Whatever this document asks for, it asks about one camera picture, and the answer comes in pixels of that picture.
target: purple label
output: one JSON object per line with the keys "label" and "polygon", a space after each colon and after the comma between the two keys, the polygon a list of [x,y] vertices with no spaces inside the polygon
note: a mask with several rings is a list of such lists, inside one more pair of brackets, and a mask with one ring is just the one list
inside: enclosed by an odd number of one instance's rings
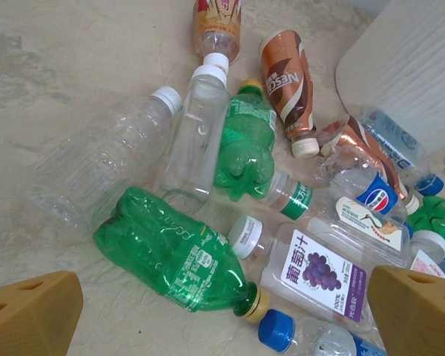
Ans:
{"label": "purple label", "polygon": [[348,297],[344,314],[356,322],[361,320],[363,311],[364,291],[366,289],[366,272],[353,265],[349,279]]}

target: bottle label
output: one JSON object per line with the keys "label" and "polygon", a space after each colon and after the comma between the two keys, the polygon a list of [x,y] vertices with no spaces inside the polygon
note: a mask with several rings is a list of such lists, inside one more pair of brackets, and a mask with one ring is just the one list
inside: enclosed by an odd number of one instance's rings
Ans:
{"label": "bottle label", "polygon": [[292,235],[280,279],[316,303],[360,321],[366,272],[298,230]]}
{"label": "bottle label", "polygon": [[196,38],[210,31],[240,39],[241,0],[196,0],[194,25]]}
{"label": "bottle label", "polygon": [[377,173],[371,185],[356,199],[374,211],[387,214],[398,202],[398,195]]}
{"label": "bottle label", "polygon": [[344,223],[401,252],[402,230],[380,214],[373,213],[348,197],[341,197],[336,202],[336,211]]}
{"label": "bottle label", "polygon": [[186,256],[185,262],[170,284],[165,297],[190,312],[201,306],[206,289],[224,257],[226,238],[205,226],[200,238],[184,239],[175,255]]}
{"label": "bottle label", "polygon": [[280,212],[292,220],[296,220],[308,209],[312,200],[313,189],[297,182],[295,192],[289,197],[289,203]]}
{"label": "bottle label", "polygon": [[238,98],[231,99],[229,103],[228,115],[226,117],[240,114],[257,117],[269,125],[273,131],[275,131],[275,120],[277,118],[277,114],[273,110],[268,111],[266,109],[259,109],[251,103],[245,102],[244,100]]}
{"label": "bottle label", "polygon": [[412,263],[410,268],[413,271],[430,274],[431,276],[436,276],[440,278],[445,278],[444,272],[425,252],[418,250],[417,256]]}
{"label": "bottle label", "polygon": [[416,165],[420,144],[382,111],[372,114],[375,124],[371,135],[379,142],[398,170]]}
{"label": "bottle label", "polygon": [[356,356],[387,356],[387,353],[370,342],[351,334],[356,344]]}

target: green label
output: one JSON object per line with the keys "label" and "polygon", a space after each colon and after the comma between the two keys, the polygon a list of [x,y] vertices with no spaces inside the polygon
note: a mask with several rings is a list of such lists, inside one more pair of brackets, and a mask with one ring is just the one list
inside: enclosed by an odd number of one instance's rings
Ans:
{"label": "green label", "polygon": [[226,238],[205,226],[201,234],[181,243],[175,255],[186,255],[165,297],[190,312],[201,306],[217,266],[224,255]]}
{"label": "green label", "polygon": [[239,114],[257,117],[258,119],[263,120],[273,131],[275,131],[277,114],[273,110],[259,109],[244,100],[233,98],[229,103],[228,117]]}
{"label": "green label", "polygon": [[308,209],[312,195],[313,189],[297,182],[297,188],[290,197],[289,203],[280,212],[292,220],[298,219]]}

